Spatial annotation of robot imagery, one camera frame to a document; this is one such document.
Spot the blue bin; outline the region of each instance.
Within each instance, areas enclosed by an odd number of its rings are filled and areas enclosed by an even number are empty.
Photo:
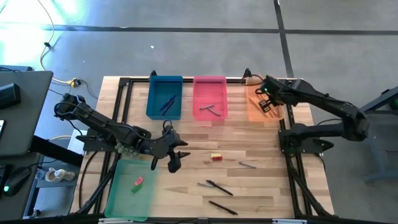
[[[176,95],[173,105],[162,115],[160,111],[166,102]],[[179,120],[182,104],[182,77],[181,76],[154,76],[150,78],[147,116],[150,119]]]

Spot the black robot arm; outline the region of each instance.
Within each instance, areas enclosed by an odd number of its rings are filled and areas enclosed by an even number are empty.
[[[278,80],[271,76],[266,76],[261,87],[256,90],[256,93],[266,94],[269,97],[266,106],[283,104],[296,106],[297,103],[305,102],[341,118],[342,122],[340,124],[322,126],[294,124],[290,130],[285,130],[282,136],[280,135],[280,138],[284,138],[283,142],[285,143],[281,147],[285,147],[287,152],[294,151],[292,147],[300,151],[300,147],[304,143],[306,143],[305,147],[308,147],[308,141],[304,142],[308,138],[311,138],[311,144],[318,146],[316,152],[322,152],[331,148],[333,144],[322,141],[318,139],[319,137],[341,136],[349,141],[363,141],[368,135],[369,121],[360,112],[359,108],[352,103],[337,100],[330,97],[329,94],[316,91],[311,84],[304,80]]]
[[[85,143],[100,142],[103,147],[124,147],[130,151],[149,154],[154,157],[151,169],[155,169],[158,159],[170,157],[169,171],[176,172],[181,167],[180,159],[189,155],[186,152],[174,152],[177,146],[188,145],[180,139],[172,125],[165,126],[162,137],[151,139],[151,133],[137,126],[117,123],[93,110],[84,97],[64,94],[63,100],[54,106],[55,117],[61,120],[79,120],[94,130],[96,136],[78,136]]]

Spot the cable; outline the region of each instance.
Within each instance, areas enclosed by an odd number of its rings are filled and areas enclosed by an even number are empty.
[[[45,55],[45,49],[46,49],[46,48],[49,48],[49,49],[51,48],[50,42],[51,42],[51,40],[52,40],[53,37],[54,37],[55,28],[54,28],[54,22],[53,22],[53,20],[52,20],[52,18],[51,18],[51,16],[50,16],[50,13],[48,12],[48,10],[46,10],[46,8],[44,7],[44,5],[42,4],[42,2],[41,2],[40,0],[37,0],[37,1],[38,1],[39,4],[42,6],[42,8],[44,9],[45,13],[47,13],[47,15],[48,15],[48,17],[49,17],[49,19],[50,19],[50,21],[51,21],[51,26],[52,26],[51,37],[50,37],[49,41],[44,42],[44,49],[43,49],[43,51],[42,51],[42,54],[40,55],[40,66],[42,67],[43,71],[46,71],[46,69],[45,69],[44,66],[43,66],[43,58],[44,58],[44,55]],[[71,86],[73,85],[73,82],[74,82],[74,80],[62,81],[62,80],[59,80],[58,78],[54,78],[54,77],[52,77],[52,79],[55,80],[55,81],[57,81],[57,82],[60,82],[60,83],[69,84],[69,85],[71,85]]]
[[[6,67],[0,67],[0,71],[1,70],[11,71],[11,72],[20,72],[20,70],[14,70],[14,69],[6,68]]]
[[[79,81],[81,81],[81,82],[83,82],[84,84],[86,84],[88,93],[89,93],[92,97],[94,97],[94,98],[96,98],[96,99],[98,100],[98,97],[95,96],[95,94],[94,94],[93,91],[91,90],[91,87],[88,85],[88,83],[87,83],[86,81],[82,80],[82,79],[79,79]]]
[[[261,82],[260,82],[260,83],[255,83],[255,84],[245,84],[245,83],[243,83],[243,81],[245,81],[246,79],[245,79],[245,78],[242,78],[242,79],[240,79],[239,83],[240,83],[241,85],[244,85],[244,86],[255,86],[255,85],[260,85],[260,84],[263,83],[263,81],[264,81],[264,79],[263,79],[260,75],[252,74],[251,76],[260,78],[260,79],[261,79]]]
[[[39,165],[39,164],[48,164],[48,163],[52,163],[52,162],[55,162],[55,161],[57,161],[58,159],[54,159],[53,161],[51,161],[51,162],[38,162],[38,163],[35,163],[35,164],[31,164],[31,165],[29,165],[29,166],[27,166],[26,168],[30,168],[30,167],[32,167],[32,166],[34,166],[34,165]]]
[[[54,90],[52,90],[52,89],[49,89],[51,92],[53,92],[53,93],[56,93],[56,94],[58,94],[58,95],[60,95],[60,96],[63,96],[63,94],[61,94],[61,93],[59,93],[59,92],[57,92],[57,91],[54,91]]]
[[[319,157],[319,159],[321,159],[322,164],[323,164],[323,169],[326,171],[326,166],[325,166],[325,161],[322,159],[322,156],[319,154],[315,154],[317,157]]]
[[[58,111],[57,111],[58,105],[70,105],[70,106],[74,106],[74,107],[76,107],[76,108],[79,108],[79,107],[77,107],[77,105],[74,105],[73,103],[68,103],[68,102],[57,103],[57,104],[54,106],[54,113],[55,113],[57,116],[62,116],[62,115],[65,115],[65,114],[68,113],[68,112],[62,113],[62,114],[58,113]],[[86,113],[88,113],[88,114],[91,114],[91,113],[85,111],[84,109],[81,109],[81,108],[79,108],[79,109],[82,110],[82,111],[84,111],[84,112],[86,112]],[[169,129],[167,129],[167,130],[166,130],[166,127],[164,126],[164,125],[166,124],[166,122],[170,122],[170,127],[169,127]],[[69,123],[70,123],[76,130],[78,130],[78,129],[72,124],[71,121],[69,121]],[[138,133],[138,131],[135,130],[132,126],[123,125],[123,124],[108,124],[108,125],[114,126],[114,127],[128,128],[128,129],[130,129],[131,131],[133,131],[134,133],[136,133],[138,138],[140,138],[140,139],[142,139],[142,140],[145,140],[145,141],[158,141],[158,140],[164,138],[164,137],[170,132],[170,130],[171,130],[172,127],[173,127],[173,122],[172,122],[171,120],[165,120],[165,121],[163,122],[163,125],[162,125],[162,126],[163,126],[163,130],[166,131],[166,132],[165,132],[161,137],[155,138],[155,139],[149,139],[149,138],[142,137],[142,136]]]
[[[83,135],[83,133],[79,129],[77,129],[75,127],[75,125],[73,125],[73,123],[70,120],[68,120],[68,119],[65,119],[65,120],[69,121],[70,125],[72,125],[72,127],[75,128],[80,133],[81,136]]]
[[[324,120],[324,121],[319,122],[319,123],[317,124],[317,126],[320,125],[320,124],[322,124],[322,123],[324,123],[324,122],[327,122],[327,121],[341,121],[341,119],[339,119],[339,118],[326,119],[326,120]],[[319,155],[319,154],[315,154],[315,155],[316,155],[317,157],[319,157],[319,159],[321,159],[322,164],[323,164],[323,169],[326,171],[325,161],[323,160],[322,156]]]
[[[326,120],[324,120],[324,121],[319,122],[319,123],[317,124],[317,126],[320,125],[320,124],[323,124],[323,123],[325,123],[325,122],[327,122],[327,121],[342,121],[342,120],[339,119],[339,118],[326,119]]]
[[[94,153],[90,156],[90,158],[88,158],[87,163],[86,163],[86,165],[85,165],[85,168],[83,169],[83,172],[81,173],[81,179],[80,179],[80,185],[79,185],[79,209],[81,209],[81,200],[82,200],[82,198],[81,198],[81,186],[83,185],[83,179],[85,178],[88,164],[91,163],[91,160],[93,160],[93,158],[94,158],[94,156],[97,154],[97,152],[94,152]]]
[[[61,138],[72,138],[72,136],[57,136],[57,137],[50,139],[50,141],[56,140],[56,139],[61,139]]]
[[[59,84],[59,83],[54,83],[54,82],[51,82],[51,84],[60,85],[60,86],[70,86],[70,85],[64,85],[64,84]]]

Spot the orange bin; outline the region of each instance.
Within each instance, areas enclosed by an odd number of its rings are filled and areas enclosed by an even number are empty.
[[[281,106],[270,106],[271,110],[264,113],[259,106],[261,100],[268,100],[266,94],[258,95],[256,94],[256,89],[258,89],[261,84],[253,85],[255,83],[260,83],[261,80],[257,77],[246,78],[245,92],[246,92],[246,108],[248,111],[249,121],[279,121],[284,117]]]

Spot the wooden tabletop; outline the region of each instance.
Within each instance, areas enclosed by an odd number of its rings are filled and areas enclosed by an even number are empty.
[[[112,117],[120,77],[104,77],[97,111]],[[153,138],[160,136],[162,121],[153,121],[146,116],[148,83],[135,83],[129,107],[127,123],[147,129]],[[182,168],[174,174],[167,170],[168,159],[159,161],[157,182],[150,217],[218,217],[218,218],[292,218],[292,199],[285,157],[280,152],[277,132],[278,121],[249,122],[246,112],[244,87],[228,84],[228,117],[225,121],[195,121],[192,115],[191,83],[183,84],[182,117],[173,121],[181,139],[188,142],[176,150],[191,152],[182,159]],[[126,90],[119,110],[123,112]],[[294,108],[296,123],[312,125],[310,107],[306,103]],[[223,160],[213,162],[210,154],[222,154]],[[90,155],[85,156],[81,173]],[[82,201],[86,202],[98,185],[104,153],[99,152],[87,168],[82,187]],[[244,161],[257,169],[248,169],[238,162]],[[314,155],[303,154],[307,184],[324,208],[333,213],[328,184],[323,164]],[[210,179],[230,192],[228,196],[220,190],[197,186]],[[78,210],[78,189],[71,212]],[[104,190],[101,211],[106,206],[109,184]],[[298,190],[300,208],[304,211],[302,193]],[[239,215],[214,207],[213,200]]]

